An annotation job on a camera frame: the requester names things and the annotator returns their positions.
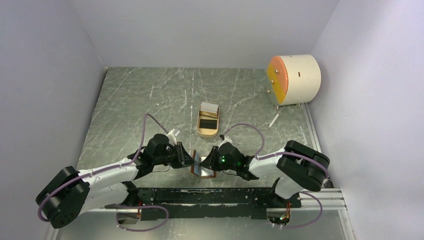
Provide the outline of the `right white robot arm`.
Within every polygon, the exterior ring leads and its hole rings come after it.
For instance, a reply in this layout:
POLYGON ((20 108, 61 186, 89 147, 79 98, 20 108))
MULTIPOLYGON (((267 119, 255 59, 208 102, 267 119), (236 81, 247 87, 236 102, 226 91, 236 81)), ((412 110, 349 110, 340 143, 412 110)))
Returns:
POLYGON ((275 207, 282 207, 302 190, 319 192, 331 162, 323 153, 295 140, 278 151, 259 156, 244 155, 231 140, 223 140, 204 159, 196 156, 195 161, 201 170, 230 170, 245 181, 277 174, 269 197, 275 207))

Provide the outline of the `brown leather card holder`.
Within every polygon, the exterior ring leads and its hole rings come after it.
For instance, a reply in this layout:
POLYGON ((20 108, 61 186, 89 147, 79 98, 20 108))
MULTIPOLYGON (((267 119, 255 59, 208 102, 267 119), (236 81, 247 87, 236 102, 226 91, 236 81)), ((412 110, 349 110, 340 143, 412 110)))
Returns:
POLYGON ((216 171, 202 167, 200 164, 206 160, 207 156, 200 154, 195 149, 191 153, 192 158, 195 161, 195 165, 191 166, 190 173, 201 178, 201 179, 212 179, 216 178, 216 171))

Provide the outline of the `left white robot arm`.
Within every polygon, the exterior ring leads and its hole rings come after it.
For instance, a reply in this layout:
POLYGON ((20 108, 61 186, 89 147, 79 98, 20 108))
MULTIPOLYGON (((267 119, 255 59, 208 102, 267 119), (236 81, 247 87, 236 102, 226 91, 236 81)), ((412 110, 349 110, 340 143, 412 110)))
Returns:
POLYGON ((93 209, 145 207, 134 180, 152 173, 155 166, 180 169, 196 164, 180 141, 158 133, 118 162, 87 170, 63 168, 35 198, 37 213, 42 221, 59 229, 93 209))

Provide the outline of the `stack of white cards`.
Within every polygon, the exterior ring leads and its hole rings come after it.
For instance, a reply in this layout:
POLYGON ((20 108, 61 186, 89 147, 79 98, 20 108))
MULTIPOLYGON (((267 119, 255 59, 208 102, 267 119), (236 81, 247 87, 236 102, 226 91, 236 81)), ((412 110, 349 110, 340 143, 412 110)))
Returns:
POLYGON ((217 114, 219 112, 219 105, 214 102, 202 102, 199 110, 209 114, 217 114))

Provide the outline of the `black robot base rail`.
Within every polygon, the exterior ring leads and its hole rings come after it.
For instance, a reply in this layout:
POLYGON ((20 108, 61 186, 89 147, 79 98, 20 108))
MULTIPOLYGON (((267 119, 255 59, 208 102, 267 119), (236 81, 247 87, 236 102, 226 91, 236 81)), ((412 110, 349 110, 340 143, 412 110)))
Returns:
POLYGON ((299 194, 283 199, 274 193, 272 187, 241 188, 146 188, 136 187, 125 181, 128 196, 122 205, 136 209, 138 206, 159 206, 129 213, 125 209, 118 213, 118 221, 124 223, 130 218, 140 221, 196 218, 238 218, 249 217, 265 220, 270 209, 300 208, 299 194))

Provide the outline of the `beige oval card tray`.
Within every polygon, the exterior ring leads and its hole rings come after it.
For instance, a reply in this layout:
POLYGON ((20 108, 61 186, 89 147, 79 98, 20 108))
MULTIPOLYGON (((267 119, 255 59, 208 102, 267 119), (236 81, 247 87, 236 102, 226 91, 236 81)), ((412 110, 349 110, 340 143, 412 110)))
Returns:
POLYGON ((220 107, 215 102, 203 101, 199 105, 196 130, 202 138, 213 138, 218 134, 220 107))

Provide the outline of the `black card divider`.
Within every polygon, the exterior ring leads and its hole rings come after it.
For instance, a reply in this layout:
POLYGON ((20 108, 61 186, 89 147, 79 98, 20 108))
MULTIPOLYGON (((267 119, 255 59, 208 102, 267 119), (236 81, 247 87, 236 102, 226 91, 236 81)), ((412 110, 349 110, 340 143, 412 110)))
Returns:
POLYGON ((198 128, 216 130, 218 128, 218 121, 214 119, 200 119, 198 128))

